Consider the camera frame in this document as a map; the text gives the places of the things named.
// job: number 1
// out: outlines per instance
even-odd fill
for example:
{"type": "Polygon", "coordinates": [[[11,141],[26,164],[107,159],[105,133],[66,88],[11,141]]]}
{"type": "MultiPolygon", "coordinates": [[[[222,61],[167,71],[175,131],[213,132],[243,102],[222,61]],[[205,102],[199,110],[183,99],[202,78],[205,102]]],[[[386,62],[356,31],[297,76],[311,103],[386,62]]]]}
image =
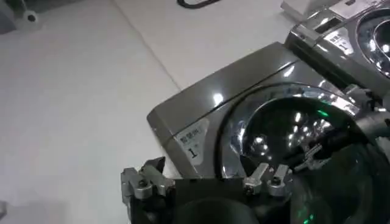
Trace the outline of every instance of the number 1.
{"type": "Polygon", "coordinates": [[[197,157],[197,154],[195,154],[192,149],[188,149],[188,151],[190,151],[190,153],[193,155],[193,158],[197,157]]]}

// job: metal bracket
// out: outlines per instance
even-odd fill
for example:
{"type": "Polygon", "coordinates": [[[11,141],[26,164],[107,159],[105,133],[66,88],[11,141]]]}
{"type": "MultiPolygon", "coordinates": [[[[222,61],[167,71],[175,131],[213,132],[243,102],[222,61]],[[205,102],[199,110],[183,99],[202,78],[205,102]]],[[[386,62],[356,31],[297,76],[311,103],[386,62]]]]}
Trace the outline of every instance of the metal bracket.
{"type": "Polygon", "coordinates": [[[269,164],[261,163],[250,177],[244,178],[244,189],[248,195],[259,194],[265,176],[269,173],[269,164]]]}
{"type": "Polygon", "coordinates": [[[320,35],[317,32],[305,27],[302,24],[296,26],[295,30],[292,30],[291,32],[295,36],[298,36],[303,42],[305,42],[310,47],[314,47],[316,45],[317,39],[320,37],[320,35]]]}
{"type": "Polygon", "coordinates": [[[155,167],[144,166],[140,174],[157,188],[159,195],[165,196],[175,186],[175,181],[164,177],[155,167]]]}
{"type": "Polygon", "coordinates": [[[363,89],[356,84],[350,84],[343,92],[353,104],[364,111],[373,111],[381,103],[381,99],[375,97],[369,89],[363,89]]]}
{"type": "Polygon", "coordinates": [[[279,165],[275,175],[267,182],[268,193],[274,197],[284,197],[290,194],[290,183],[292,182],[292,170],[286,165],[279,165]]]}
{"type": "Polygon", "coordinates": [[[137,199],[147,199],[153,194],[150,181],[145,180],[133,167],[123,170],[121,175],[122,196],[134,195],[137,199]]]}
{"type": "Polygon", "coordinates": [[[320,144],[309,149],[305,153],[305,162],[302,163],[301,165],[296,166],[294,170],[296,172],[299,172],[300,170],[303,170],[305,168],[308,168],[310,170],[317,170],[320,169],[325,164],[327,164],[330,161],[330,159],[317,160],[313,158],[314,155],[321,150],[322,150],[322,146],[320,144]]]}

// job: bolt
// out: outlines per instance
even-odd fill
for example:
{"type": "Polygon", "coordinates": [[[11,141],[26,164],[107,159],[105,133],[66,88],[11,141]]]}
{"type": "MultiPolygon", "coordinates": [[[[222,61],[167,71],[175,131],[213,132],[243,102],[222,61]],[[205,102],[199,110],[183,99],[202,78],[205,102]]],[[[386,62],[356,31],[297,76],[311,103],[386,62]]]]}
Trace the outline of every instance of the bolt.
{"type": "Polygon", "coordinates": [[[253,195],[254,192],[255,192],[255,191],[254,191],[253,187],[246,186],[246,187],[244,188],[244,193],[245,193],[247,196],[253,195]]]}
{"type": "Polygon", "coordinates": [[[273,177],[271,184],[272,185],[280,185],[282,183],[282,180],[279,177],[273,177]]]}
{"type": "Polygon", "coordinates": [[[138,187],[146,187],[147,186],[147,182],[145,180],[140,180],[138,182],[138,187]]]}

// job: green light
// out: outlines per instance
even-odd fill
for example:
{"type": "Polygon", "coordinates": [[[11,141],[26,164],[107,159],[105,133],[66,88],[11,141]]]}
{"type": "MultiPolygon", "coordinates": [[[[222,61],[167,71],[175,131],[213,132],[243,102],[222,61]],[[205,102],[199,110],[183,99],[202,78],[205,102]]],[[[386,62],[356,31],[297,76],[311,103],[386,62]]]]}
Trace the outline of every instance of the green light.
{"type": "Polygon", "coordinates": [[[323,115],[324,117],[329,117],[329,114],[327,114],[326,112],[322,111],[322,110],[317,110],[317,112],[321,115],[323,115]]]}

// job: label sticker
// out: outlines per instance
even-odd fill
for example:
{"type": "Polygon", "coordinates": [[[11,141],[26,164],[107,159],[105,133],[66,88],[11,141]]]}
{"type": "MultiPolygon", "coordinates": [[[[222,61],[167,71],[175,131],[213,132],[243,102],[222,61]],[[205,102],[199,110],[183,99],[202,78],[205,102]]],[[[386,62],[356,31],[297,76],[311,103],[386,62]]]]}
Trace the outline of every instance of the label sticker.
{"type": "Polygon", "coordinates": [[[345,27],[333,31],[324,39],[331,42],[331,44],[342,50],[346,55],[353,53],[353,47],[349,41],[348,30],[345,27]]]}
{"type": "Polygon", "coordinates": [[[188,160],[198,166],[203,162],[204,143],[209,121],[203,118],[175,136],[188,160]]]}

